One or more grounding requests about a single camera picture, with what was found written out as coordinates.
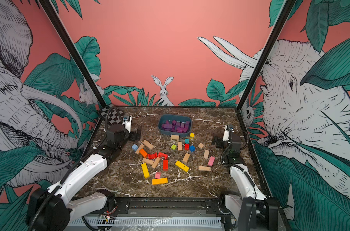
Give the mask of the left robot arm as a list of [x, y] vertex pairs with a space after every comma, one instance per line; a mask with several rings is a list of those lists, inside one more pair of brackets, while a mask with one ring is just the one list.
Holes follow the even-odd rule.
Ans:
[[105, 113], [106, 136], [85, 161], [75, 162], [62, 180], [46, 190], [38, 189], [30, 196], [26, 224], [30, 231], [62, 231], [67, 225], [87, 214], [102, 210], [107, 218], [115, 213], [118, 203], [115, 194], [100, 189], [90, 196], [74, 200], [74, 195], [94, 176], [106, 169], [120, 155], [130, 138], [132, 116], [114, 106]]

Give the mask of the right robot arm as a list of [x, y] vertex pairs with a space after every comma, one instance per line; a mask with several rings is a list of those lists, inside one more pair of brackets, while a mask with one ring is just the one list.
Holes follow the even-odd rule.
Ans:
[[262, 193], [240, 156], [241, 150], [247, 147], [248, 141], [246, 140], [246, 144], [242, 146], [242, 138], [236, 133], [233, 125], [226, 125], [223, 136], [214, 136], [212, 139], [212, 144], [223, 150], [220, 155], [220, 164], [228, 169], [240, 193], [240, 196], [225, 195], [224, 207], [236, 219], [235, 225], [239, 231], [257, 229], [259, 218], [268, 231], [277, 231], [280, 202]]

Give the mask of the teal plastic storage bin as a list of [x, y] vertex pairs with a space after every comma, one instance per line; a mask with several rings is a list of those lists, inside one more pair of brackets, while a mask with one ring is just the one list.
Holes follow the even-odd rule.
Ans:
[[[163, 124], [173, 124], [172, 130], [164, 130]], [[164, 135], [179, 135], [180, 137], [187, 137], [191, 133], [192, 120], [190, 117], [181, 115], [162, 115], [158, 122], [158, 129]]]

